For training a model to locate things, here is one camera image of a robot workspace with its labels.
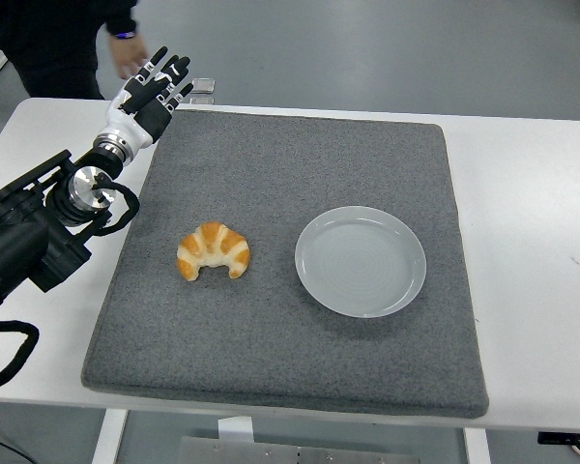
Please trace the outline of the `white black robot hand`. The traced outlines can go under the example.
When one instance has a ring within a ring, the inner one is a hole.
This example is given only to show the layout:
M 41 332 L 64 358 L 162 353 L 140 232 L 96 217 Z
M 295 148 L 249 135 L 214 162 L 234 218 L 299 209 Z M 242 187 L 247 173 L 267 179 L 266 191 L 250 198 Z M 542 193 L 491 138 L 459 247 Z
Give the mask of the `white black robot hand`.
M 167 48 L 160 48 L 110 103 L 99 137 L 123 140 L 132 154 L 156 143 L 193 88 L 189 64 L 187 56 L 169 57 Z

